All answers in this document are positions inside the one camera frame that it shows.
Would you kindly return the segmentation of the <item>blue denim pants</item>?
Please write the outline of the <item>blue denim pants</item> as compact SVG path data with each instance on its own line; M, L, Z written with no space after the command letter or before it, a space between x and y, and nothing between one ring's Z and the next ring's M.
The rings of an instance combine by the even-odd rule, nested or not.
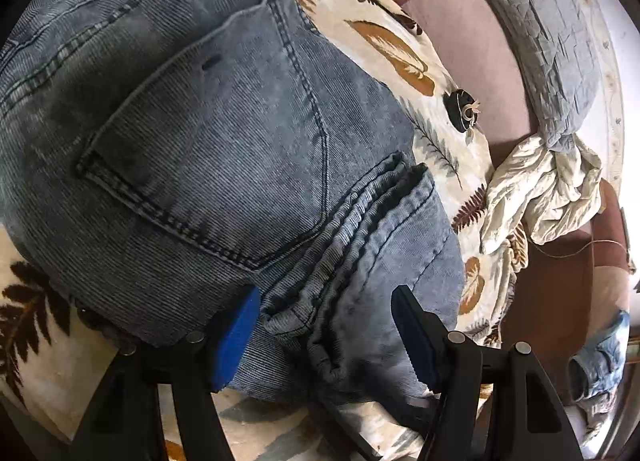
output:
M32 0L1 53L1 220L55 288L162 346L262 296L234 386L421 397L405 285L453 327L458 239L387 86L295 0Z

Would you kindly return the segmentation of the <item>light blue denim garment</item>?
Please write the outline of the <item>light blue denim garment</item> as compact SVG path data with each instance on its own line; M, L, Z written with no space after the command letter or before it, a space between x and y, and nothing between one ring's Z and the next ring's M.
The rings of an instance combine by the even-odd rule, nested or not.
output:
M584 411L587 432L597 434L615 403L623 380L629 339L629 314L617 311L567 365L570 398Z

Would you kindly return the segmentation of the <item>cream leaf-pattern blanket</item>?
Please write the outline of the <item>cream leaf-pattern blanket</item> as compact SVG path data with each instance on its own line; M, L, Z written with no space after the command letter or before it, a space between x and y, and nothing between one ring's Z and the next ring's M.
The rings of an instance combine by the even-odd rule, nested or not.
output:
M387 86L405 109L413 127L412 156L431 173L458 239L464 277L454 327L470 332L477 342L497 344L495 325L510 303L512 271L509 252L484 259L476 239L484 221L485 181L491 173L488 144L478 129L458 132L451 124L442 97L456 86L430 39L391 0L295 2L324 38ZM58 291L47 273L17 250L1 221L3 399L56 438L71 441L116 351L140 345L155 346ZM394 423L378 398L331 392L314 371L306 372L294 395L278 399L252 396L233 382L217 403L242 458L326 457L328 444L305 409L315 393L328 396L338 414L383 459L413 457L420 448L420 436ZM424 389L421 397L402 402L407 412L431 406Z

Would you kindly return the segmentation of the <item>cream crumpled cloth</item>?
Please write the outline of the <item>cream crumpled cloth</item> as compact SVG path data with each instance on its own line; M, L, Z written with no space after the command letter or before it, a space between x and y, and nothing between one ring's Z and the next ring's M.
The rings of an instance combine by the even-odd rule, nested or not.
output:
M597 153L574 139L567 153L554 152L538 135L520 142L495 171L486 190L480 242L490 254L518 224L538 245L585 225L601 207L602 163Z

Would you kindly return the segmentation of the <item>small black round object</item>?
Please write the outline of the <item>small black round object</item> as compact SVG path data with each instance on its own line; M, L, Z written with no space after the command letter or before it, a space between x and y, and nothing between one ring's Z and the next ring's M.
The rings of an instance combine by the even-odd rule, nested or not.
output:
M466 90L457 89L442 97L449 120L458 132L466 132L473 127L480 114L480 103Z

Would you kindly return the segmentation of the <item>grey quilted pillow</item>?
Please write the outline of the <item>grey quilted pillow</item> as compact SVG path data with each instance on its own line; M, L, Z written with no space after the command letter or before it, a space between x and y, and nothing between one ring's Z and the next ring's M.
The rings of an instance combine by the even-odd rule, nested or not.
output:
M546 147L567 153L600 85L579 0L487 0L506 31Z

